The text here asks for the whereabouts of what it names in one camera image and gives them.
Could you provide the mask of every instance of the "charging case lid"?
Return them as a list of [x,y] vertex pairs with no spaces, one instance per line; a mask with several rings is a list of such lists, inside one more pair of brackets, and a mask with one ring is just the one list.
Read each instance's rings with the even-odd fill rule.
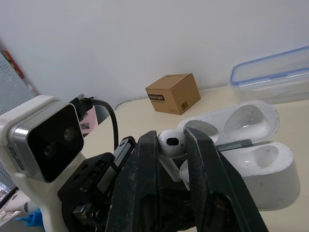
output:
[[215,145],[246,139],[258,143],[278,130],[279,116],[275,108],[264,101],[245,101],[187,118],[178,124],[177,129],[183,131],[185,126],[204,131]]

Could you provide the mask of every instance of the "camera lens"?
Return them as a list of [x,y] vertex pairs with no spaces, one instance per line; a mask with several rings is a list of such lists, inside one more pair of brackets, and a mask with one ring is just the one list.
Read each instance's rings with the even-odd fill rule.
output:
[[44,154],[48,158],[54,156],[55,152],[56,152],[56,146],[54,144],[48,145],[44,150]]
[[67,128],[64,131],[64,139],[68,142],[72,141],[74,137],[74,129],[72,127]]

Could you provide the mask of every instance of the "label on box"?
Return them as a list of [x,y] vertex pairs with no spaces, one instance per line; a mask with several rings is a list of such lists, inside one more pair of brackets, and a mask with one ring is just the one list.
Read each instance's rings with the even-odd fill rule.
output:
[[160,94],[148,94],[148,97],[150,100],[165,101],[164,96]]

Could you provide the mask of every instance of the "white wall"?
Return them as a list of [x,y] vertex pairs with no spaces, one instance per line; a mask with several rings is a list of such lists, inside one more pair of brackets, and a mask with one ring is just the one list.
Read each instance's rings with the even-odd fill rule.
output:
[[307,0],[1,0],[0,43],[41,94],[113,106],[165,74],[226,85],[233,66],[309,44]]

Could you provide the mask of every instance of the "pegboard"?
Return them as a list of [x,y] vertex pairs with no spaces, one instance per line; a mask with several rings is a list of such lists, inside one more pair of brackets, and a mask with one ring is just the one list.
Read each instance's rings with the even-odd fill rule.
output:
[[[0,115],[32,98],[34,94],[0,53]],[[1,163],[0,182],[10,189],[15,186]]]

